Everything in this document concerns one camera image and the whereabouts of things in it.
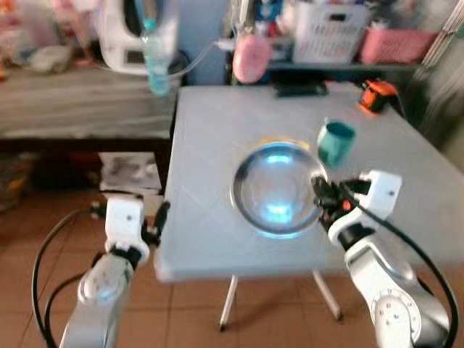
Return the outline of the round steel plate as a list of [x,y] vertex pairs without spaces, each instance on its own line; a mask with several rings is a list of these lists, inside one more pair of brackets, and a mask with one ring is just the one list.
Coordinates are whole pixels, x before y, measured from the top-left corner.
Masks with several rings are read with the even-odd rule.
[[229,188],[236,212],[261,236],[294,239],[316,223],[315,179],[328,171],[310,146],[266,141],[239,163]]

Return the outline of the teal plastic cup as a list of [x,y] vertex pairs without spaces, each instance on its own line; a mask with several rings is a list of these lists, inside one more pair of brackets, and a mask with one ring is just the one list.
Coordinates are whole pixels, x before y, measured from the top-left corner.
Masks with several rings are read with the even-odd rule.
[[357,130],[354,127],[340,120],[328,120],[319,130],[316,153],[324,165],[337,167],[351,152],[355,139]]

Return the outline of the white printed booklet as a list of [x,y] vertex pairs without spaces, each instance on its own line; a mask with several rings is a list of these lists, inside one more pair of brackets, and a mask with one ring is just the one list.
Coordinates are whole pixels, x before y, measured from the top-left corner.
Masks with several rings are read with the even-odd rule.
[[158,194],[162,189],[152,152],[99,152],[101,190]]

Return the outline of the white metal table leg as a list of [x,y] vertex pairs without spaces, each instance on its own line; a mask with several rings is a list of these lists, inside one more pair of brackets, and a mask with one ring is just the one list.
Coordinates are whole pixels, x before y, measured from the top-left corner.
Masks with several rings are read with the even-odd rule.
[[337,322],[344,320],[344,312],[341,311],[341,305],[338,304],[337,299],[334,297],[331,289],[328,287],[328,282],[318,270],[312,271],[312,279],[314,279],[316,288],[325,300],[328,310],[331,311],[333,318]]
[[228,328],[230,316],[234,306],[236,298],[236,288],[238,288],[239,277],[232,276],[228,283],[228,290],[225,293],[225,299],[223,300],[223,308],[221,311],[220,319],[218,321],[218,331],[224,332]]

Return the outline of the flat black device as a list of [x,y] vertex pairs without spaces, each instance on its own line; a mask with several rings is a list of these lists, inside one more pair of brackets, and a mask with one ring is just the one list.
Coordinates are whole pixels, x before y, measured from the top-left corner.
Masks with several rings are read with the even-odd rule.
[[298,80],[298,82],[276,80],[271,83],[271,86],[277,97],[327,96],[329,94],[324,80]]

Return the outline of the orange black device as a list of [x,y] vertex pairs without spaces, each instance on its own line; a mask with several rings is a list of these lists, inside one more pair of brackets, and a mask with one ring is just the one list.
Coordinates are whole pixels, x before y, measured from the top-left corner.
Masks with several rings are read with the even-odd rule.
[[362,112],[371,117],[380,115],[388,107],[392,99],[397,99],[398,90],[387,80],[365,80],[361,83],[362,93],[357,102]]

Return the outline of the pink oval pouch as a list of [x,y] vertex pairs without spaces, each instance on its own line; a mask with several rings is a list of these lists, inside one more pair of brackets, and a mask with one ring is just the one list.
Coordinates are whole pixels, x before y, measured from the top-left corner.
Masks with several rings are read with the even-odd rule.
[[261,34],[246,34],[238,40],[232,59],[232,73],[240,83],[255,83],[268,70],[272,47]]

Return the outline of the white plastic basket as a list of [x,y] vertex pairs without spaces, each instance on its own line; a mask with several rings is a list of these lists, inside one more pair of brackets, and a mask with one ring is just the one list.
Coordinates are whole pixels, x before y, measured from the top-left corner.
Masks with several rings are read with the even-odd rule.
[[350,63],[367,32],[364,4],[298,3],[291,60],[295,63]]

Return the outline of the clear plastic water bottle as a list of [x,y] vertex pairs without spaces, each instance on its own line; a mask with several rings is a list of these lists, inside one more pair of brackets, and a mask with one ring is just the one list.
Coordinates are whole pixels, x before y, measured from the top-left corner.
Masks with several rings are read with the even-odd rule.
[[153,95],[165,96],[171,90],[168,68],[173,58],[165,48],[162,36],[157,33],[156,21],[145,19],[141,24],[141,40],[149,89]]

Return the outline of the pink plastic basket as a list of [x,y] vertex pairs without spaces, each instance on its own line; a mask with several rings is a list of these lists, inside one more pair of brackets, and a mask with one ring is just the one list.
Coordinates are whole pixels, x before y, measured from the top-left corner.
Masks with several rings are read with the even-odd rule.
[[362,41],[359,61],[365,65],[415,64],[425,57],[437,36],[437,32],[371,25]]

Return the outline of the white kitchen appliance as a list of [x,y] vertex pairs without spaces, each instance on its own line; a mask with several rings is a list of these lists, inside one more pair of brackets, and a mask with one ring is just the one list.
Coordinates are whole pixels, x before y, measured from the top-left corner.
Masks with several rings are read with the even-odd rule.
[[[154,4],[156,28],[162,52],[172,62],[177,54],[177,33],[181,0],[144,0]],[[99,0],[96,15],[96,32],[102,57],[111,70],[117,73],[145,75],[141,22],[137,17],[140,4],[135,0]]]

